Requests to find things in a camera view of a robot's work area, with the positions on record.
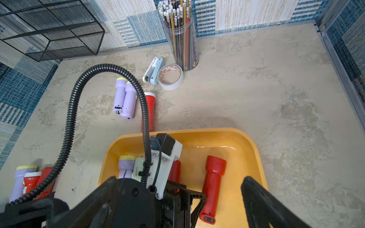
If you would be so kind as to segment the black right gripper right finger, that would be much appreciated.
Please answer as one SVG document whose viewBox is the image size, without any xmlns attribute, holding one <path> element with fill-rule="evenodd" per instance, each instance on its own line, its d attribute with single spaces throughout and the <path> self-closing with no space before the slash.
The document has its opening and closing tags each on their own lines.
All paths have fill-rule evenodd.
<svg viewBox="0 0 365 228">
<path fill-rule="evenodd" d="M 244 178 L 241 193 L 250 228 L 309 227 L 251 176 Z"/>
</svg>

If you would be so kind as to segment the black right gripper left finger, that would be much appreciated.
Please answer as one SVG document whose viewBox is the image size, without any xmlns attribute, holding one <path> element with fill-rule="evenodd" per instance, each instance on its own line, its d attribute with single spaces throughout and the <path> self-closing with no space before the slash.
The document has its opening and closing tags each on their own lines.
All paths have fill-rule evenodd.
<svg viewBox="0 0 365 228">
<path fill-rule="evenodd" d="M 118 181 L 108 178 L 75 208 L 53 217 L 48 228 L 110 228 L 116 210 Z"/>
</svg>

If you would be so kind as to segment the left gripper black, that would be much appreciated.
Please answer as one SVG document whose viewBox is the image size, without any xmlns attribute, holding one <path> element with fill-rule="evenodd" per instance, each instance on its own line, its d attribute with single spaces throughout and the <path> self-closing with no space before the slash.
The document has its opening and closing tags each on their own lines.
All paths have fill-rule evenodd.
<svg viewBox="0 0 365 228">
<path fill-rule="evenodd" d="M 158 200 L 135 180 L 117 181 L 117 205 L 111 228 L 195 228 L 206 203 L 205 193 L 192 190 L 182 190 L 181 201 L 181 185 L 174 182 L 167 183 L 164 199 Z M 199 203 L 191 211 L 193 200 L 199 200 Z"/>
</svg>

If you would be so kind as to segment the all red flashlight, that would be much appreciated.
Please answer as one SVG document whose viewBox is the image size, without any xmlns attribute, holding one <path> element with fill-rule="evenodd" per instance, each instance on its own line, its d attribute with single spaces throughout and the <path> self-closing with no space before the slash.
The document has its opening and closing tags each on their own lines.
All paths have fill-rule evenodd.
<svg viewBox="0 0 365 228">
<path fill-rule="evenodd" d="M 176 160 L 173 162 L 170 174 L 168 177 L 168 182 L 180 183 L 181 176 L 181 162 Z"/>
</svg>

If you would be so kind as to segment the red flashlight silver reflector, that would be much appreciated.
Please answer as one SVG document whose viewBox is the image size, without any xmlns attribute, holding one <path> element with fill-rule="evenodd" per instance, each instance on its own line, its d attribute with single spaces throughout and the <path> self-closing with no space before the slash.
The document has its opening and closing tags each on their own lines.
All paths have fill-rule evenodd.
<svg viewBox="0 0 365 228">
<path fill-rule="evenodd" d="M 206 203 L 199 218 L 208 224 L 214 225 L 221 187 L 221 178 L 225 174 L 227 162 L 214 156 L 207 156 L 206 176 L 202 192 L 206 194 Z"/>
</svg>

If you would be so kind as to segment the purple flashlight yellow rim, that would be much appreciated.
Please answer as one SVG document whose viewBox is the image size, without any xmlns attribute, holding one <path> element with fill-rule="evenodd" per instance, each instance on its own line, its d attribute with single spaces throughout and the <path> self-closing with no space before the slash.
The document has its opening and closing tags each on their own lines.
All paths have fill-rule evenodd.
<svg viewBox="0 0 365 228">
<path fill-rule="evenodd" d="M 132 178 L 132 173 L 135 166 L 136 157 L 133 155 L 121 155 L 119 157 L 118 169 L 119 169 L 119 179 L 122 178 Z"/>
</svg>

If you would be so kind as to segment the mint green flashlight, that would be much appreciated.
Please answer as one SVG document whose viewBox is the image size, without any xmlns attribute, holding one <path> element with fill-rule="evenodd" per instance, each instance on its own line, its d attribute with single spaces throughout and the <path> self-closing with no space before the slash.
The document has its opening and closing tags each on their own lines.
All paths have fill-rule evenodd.
<svg viewBox="0 0 365 228">
<path fill-rule="evenodd" d="M 144 168 L 144 162 L 145 162 L 145 158 L 144 157 L 137 157 L 135 160 L 135 165 L 133 168 L 133 173 L 132 173 L 132 179 L 140 182 L 141 181 L 141 176 L 139 175 L 140 172 L 143 171 Z"/>
</svg>

